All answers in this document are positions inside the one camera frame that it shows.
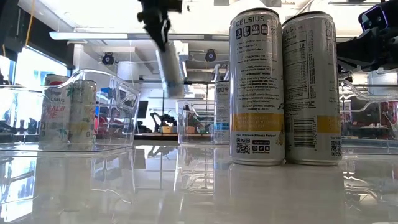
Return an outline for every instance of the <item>celsius logo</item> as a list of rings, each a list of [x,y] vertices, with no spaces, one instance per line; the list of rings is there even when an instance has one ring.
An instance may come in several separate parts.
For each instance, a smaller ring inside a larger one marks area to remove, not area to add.
[[[264,18],[264,16],[251,16],[251,17],[246,17],[244,19],[236,21],[235,25],[238,27],[243,24],[250,23],[250,22],[264,22],[265,20],[266,19]]]
[[[284,29],[284,30],[282,31],[282,35],[289,34],[290,32],[293,32],[293,31],[295,31],[295,30],[296,30],[296,27],[289,27],[289,28],[286,28],[286,29]]]

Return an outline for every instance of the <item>white countertop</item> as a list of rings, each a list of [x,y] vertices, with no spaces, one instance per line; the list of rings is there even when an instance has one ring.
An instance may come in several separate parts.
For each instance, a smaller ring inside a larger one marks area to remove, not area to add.
[[[398,156],[232,164],[228,148],[0,151],[0,223],[398,223]]]

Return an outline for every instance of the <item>aluminum can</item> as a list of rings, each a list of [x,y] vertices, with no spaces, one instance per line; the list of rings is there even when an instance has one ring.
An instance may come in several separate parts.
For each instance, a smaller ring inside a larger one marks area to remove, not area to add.
[[[216,82],[214,106],[215,144],[229,144],[229,81]]]
[[[241,12],[229,29],[231,157],[272,166],[285,158],[282,37],[278,14]]]
[[[73,83],[69,132],[72,144],[82,143],[87,148],[92,146],[89,143],[94,141],[95,102],[96,82],[77,80]]]
[[[58,86],[68,81],[68,77],[48,74],[46,86]],[[44,90],[42,116],[40,120],[39,147],[56,149],[68,143],[70,101],[72,85],[48,87]]]
[[[341,159],[336,32],[331,16],[306,12],[282,26],[287,160],[333,166]]]

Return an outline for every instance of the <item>security camera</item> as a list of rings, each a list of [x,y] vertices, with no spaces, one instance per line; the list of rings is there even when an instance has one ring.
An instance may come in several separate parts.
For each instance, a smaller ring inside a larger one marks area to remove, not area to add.
[[[102,63],[104,65],[113,65],[114,64],[114,57],[112,52],[106,52],[104,57],[102,58]]]
[[[214,62],[216,60],[216,52],[214,51],[214,49],[207,50],[205,60],[207,62]]]

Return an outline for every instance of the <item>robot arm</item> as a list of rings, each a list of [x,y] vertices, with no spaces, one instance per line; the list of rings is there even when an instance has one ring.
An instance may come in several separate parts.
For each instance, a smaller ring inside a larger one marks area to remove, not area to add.
[[[182,0],[139,0],[142,12],[137,14],[139,22],[144,22],[145,30],[158,46],[156,57],[166,97],[184,96],[184,77],[173,43],[169,43],[171,27],[168,12],[182,12]]]
[[[137,14],[139,22],[144,21],[145,30],[158,48],[165,52],[169,41],[167,34],[171,27],[168,12],[182,12],[182,0],[139,0],[142,12]]]
[[[398,68],[398,0],[377,4],[359,15],[363,33],[337,44],[338,64],[365,72]]]

